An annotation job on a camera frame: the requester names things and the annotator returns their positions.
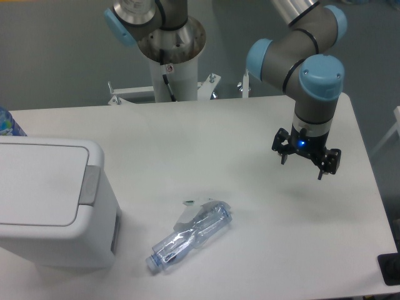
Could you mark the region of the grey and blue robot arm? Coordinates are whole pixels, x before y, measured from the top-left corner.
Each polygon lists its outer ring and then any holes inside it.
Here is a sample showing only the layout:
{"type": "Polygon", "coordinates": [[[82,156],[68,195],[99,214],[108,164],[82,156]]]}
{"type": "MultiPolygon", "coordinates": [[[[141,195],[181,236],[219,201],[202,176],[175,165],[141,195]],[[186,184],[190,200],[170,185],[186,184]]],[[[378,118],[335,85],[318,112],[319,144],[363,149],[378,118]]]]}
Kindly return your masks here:
{"type": "MultiPolygon", "coordinates": [[[[246,57],[246,71],[295,102],[290,131],[280,129],[272,150],[285,161],[302,156],[320,175],[335,174],[341,151],[326,141],[343,91],[344,66],[326,55],[346,33],[348,22],[335,6],[319,1],[274,1],[290,29],[280,41],[260,39],[246,57]]],[[[114,36],[138,46],[149,61],[158,102],[195,101],[198,57],[206,44],[203,25],[188,13],[186,1],[115,1],[104,12],[114,36]]]]}

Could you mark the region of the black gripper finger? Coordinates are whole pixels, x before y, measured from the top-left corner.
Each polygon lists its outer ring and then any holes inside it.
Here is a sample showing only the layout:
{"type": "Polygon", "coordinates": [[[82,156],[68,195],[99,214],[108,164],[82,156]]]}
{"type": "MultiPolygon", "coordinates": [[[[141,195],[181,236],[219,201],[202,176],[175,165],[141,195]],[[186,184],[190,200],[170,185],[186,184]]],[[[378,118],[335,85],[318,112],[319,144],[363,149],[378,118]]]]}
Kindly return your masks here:
{"type": "Polygon", "coordinates": [[[319,168],[317,179],[321,180],[323,175],[327,174],[335,175],[339,169],[340,161],[340,149],[325,149],[322,152],[321,158],[317,160],[317,167],[319,168]]]}
{"type": "Polygon", "coordinates": [[[289,155],[294,154],[291,136],[285,129],[280,128],[276,133],[272,143],[272,150],[280,155],[282,165],[285,164],[289,155]]]}

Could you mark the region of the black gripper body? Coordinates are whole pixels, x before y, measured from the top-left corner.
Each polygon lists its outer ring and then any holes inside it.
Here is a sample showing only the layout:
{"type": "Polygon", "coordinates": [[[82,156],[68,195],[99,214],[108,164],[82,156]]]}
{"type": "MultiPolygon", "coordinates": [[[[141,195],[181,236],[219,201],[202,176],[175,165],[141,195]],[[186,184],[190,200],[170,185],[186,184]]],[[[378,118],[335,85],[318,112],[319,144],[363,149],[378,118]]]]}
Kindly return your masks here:
{"type": "Polygon", "coordinates": [[[292,125],[290,139],[288,141],[290,145],[288,154],[300,155],[310,159],[314,164],[325,163],[328,135],[329,132],[315,137],[307,136],[292,125]]]}

